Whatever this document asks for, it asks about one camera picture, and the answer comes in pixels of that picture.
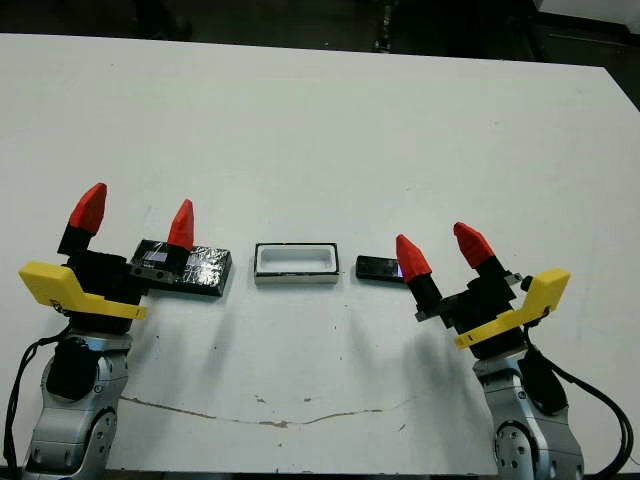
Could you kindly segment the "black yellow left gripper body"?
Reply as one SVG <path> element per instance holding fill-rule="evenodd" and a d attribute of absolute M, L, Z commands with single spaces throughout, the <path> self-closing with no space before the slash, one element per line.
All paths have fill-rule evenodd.
<path fill-rule="evenodd" d="M 29 261 L 19 277 L 37 303 L 67 318 L 70 330 L 124 335 L 146 316 L 142 297 L 169 287 L 136 270 L 122 256 L 87 250 L 62 265 Z"/>

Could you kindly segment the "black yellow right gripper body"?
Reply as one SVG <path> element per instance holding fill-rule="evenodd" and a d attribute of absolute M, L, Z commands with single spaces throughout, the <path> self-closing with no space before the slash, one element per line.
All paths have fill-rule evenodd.
<path fill-rule="evenodd" d="M 524 345 L 522 327 L 554 312 L 570 273 L 554 268 L 525 278 L 485 273 L 461 293 L 443 298 L 428 275 L 413 279 L 416 319 L 438 317 L 457 333 L 454 345 L 488 359 Z"/>

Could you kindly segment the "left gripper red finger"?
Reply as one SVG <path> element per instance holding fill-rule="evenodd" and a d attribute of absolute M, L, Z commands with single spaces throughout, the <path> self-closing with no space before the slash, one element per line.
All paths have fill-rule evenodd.
<path fill-rule="evenodd" d="M 77 202 L 58 246 L 58 253 L 73 256 L 88 248 L 97 234 L 105 212 L 107 185 L 98 182 Z"/>
<path fill-rule="evenodd" d="M 167 268 L 173 273 L 180 273 L 188 261 L 194 243 L 194 210 L 190 199 L 185 199 L 176 213 L 166 243 Z"/>

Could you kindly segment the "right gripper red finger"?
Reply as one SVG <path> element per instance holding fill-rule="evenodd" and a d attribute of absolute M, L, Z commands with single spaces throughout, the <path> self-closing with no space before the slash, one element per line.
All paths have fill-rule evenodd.
<path fill-rule="evenodd" d="M 456 222 L 453 233 L 462 255 L 476 272 L 476 277 L 467 284 L 469 288 L 509 286 L 507 277 L 510 272 L 502 266 L 489 242 L 479 231 L 463 222 Z"/>
<path fill-rule="evenodd" d="M 396 257 L 404 283 L 418 306 L 436 306 L 442 295 L 432 278 L 432 269 L 422 251 L 405 235 L 396 237 Z"/>

